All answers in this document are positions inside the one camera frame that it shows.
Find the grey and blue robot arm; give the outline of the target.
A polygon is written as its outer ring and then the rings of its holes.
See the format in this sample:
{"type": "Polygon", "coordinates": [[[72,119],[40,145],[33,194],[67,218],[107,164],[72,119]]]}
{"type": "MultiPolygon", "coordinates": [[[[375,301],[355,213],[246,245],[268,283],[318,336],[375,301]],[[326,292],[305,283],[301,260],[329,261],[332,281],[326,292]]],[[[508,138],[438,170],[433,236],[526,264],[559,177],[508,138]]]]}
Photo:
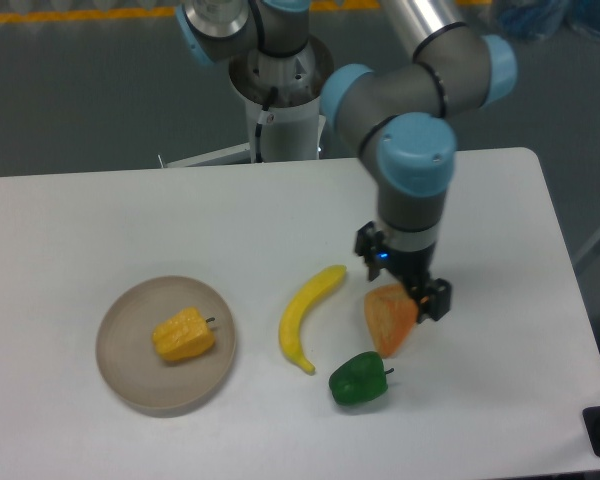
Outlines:
{"type": "Polygon", "coordinates": [[[385,271],[400,282],[419,320],[438,320],[452,299],[451,284],[430,273],[457,150],[447,120],[508,95],[517,62],[451,1],[382,7],[410,58],[386,75],[335,68],[306,1],[185,1],[175,16],[199,63],[228,62],[252,162],[316,158],[321,126],[361,161],[377,184],[377,217],[358,230],[355,253],[370,278],[385,271]]]}

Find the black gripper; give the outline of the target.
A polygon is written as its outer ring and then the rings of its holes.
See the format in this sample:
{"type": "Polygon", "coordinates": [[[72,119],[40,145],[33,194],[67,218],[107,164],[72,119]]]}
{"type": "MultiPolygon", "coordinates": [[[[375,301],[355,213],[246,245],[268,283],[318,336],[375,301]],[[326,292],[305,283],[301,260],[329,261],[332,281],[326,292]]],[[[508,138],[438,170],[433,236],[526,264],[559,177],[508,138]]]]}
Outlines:
{"type": "Polygon", "coordinates": [[[367,279],[372,282],[382,270],[389,272],[417,300],[417,323],[442,319],[451,310],[453,288],[449,281],[431,279],[430,265],[436,244],[416,251],[400,251],[384,244],[384,233],[374,221],[356,233],[354,253],[367,265],[367,279]]]}

